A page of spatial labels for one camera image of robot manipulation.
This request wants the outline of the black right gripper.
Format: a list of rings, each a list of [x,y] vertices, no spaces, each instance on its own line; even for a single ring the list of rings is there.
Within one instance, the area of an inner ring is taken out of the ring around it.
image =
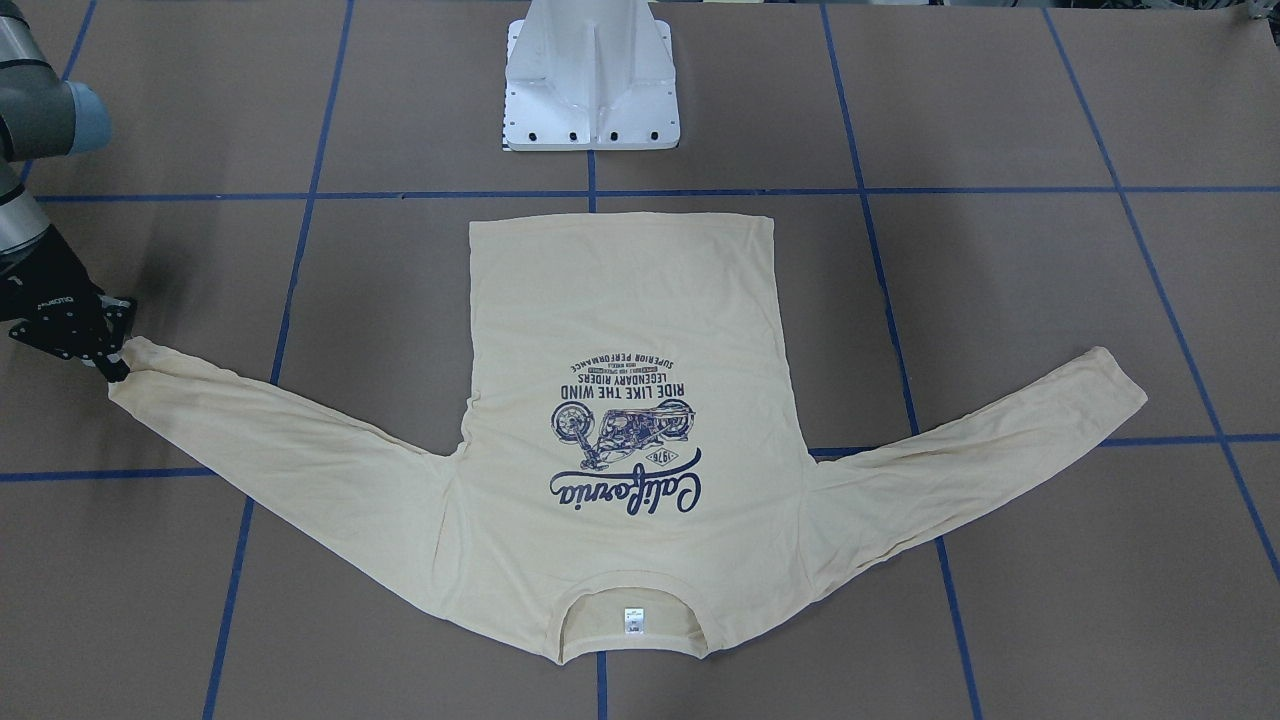
[[[106,295],[91,279],[58,229],[28,249],[3,255],[3,320],[9,336],[60,359],[96,366],[109,383],[131,373],[120,355],[137,301]]]

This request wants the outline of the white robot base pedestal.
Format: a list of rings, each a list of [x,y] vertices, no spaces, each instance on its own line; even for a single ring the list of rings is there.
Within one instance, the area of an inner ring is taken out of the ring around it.
[[[648,1],[534,1],[507,29],[504,100],[509,151],[673,149],[671,28]]]

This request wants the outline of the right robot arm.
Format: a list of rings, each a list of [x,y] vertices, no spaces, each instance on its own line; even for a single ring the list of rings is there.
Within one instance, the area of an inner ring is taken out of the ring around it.
[[[14,169],[14,163],[105,146],[111,122],[92,88],[59,77],[14,1],[1,4],[1,313],[12,338],[127,378],[122,359],[133,299],[91,278]]]

